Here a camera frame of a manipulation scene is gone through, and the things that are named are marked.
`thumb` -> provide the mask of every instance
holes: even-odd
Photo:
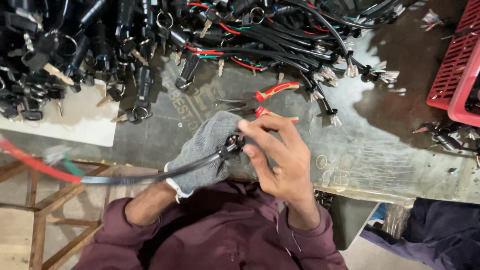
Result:
[[[259,180],[268,179],[272,181],[275,178],[267,158],[258,147],[247,144],[243,147],[243,152],[250,158],[253,167],[257,171]]]

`finger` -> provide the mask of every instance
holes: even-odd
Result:
[[[287,148],[298,147],[305,144],[292,121],[288,120],[287,118],[262,115],[253,121],[252,124],[255,124],[263,129],[277,131]]]
[[[276,177],[274,176],[266,156],[262,153],[258,147],[247,144],[243,147],[243,152],[248,155],[250,161],[252,162],[253,167],[257,171],[258,179],[261,182],[262,188],[268,190],[271,188],[271,185],[276,182]]]
[[[272,157],[278,164],[284,164],[288,162],[289,152],[287,147],[277,140],[273,135],[267,133],[258,125],[252,124],[247,120],[239,121],[239,129],[242,130],[245,135],[252,138],[257,142],[260,147],[265,150],[265,153]]]

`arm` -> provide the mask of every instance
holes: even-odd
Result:
[[[74,270],[142,270],[137,258],[144,241],[158,231],[160,213],[175,201],[176,191],[165,182],[153,184],[134,199],[112,201],[104,226],[87,245]]]
[[[310,151],[295,126],[288,119],[266,115],[253,122],[240,121],[239,128],[278,164],[271,168],[254,145],[243,148],[257,171],[262,190],[288,204],[278,223],[285,248],[303,269],[346,269],[333,243],[330,215],[313,196]],[[277,131],[283,142],[265,130]]]

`cuff of glove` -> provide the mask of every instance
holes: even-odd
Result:
[[[163,169],[164,172],[168,172],[168,165],[169,164],[170,164],[170,162],[165,164],[165,167]],[[175,181],[173,181],[173,179],[171,177],[167,178],[165,181],[167,182],[167,184],[169,184],[171,187],[173,187],[173,189],[175,189],[175,191],[177,191],[177,195],[175,196],[175,199],[177,200],[177,203],[180,203],[180,198],[188,198],[193,194],[193,191],[190,192],[190,194],[184,193],[180,189],[179,185],[177,183],[175,183]]]

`pile of ignition switches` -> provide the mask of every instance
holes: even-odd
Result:
[[[59,101],[67,85],[105,81],[108,97],[123,98],[126,74],[134,76],[134,107],[114,121],[140,123],[151,113],[157,47],[186,60],[175,85],[187,91],[199,61],[225,61],[257,72],[299,74],[311,100],[321,100],[333,124],[321,84],[336,87],[337,74],[393,82],[399,72],[386,62],[365,66],[347,37],[394,23],[405,10],[399,0],[346,12],[330,0],[8,0],[0,4],[0,112],[9,119],[40,120],[48,100]]]

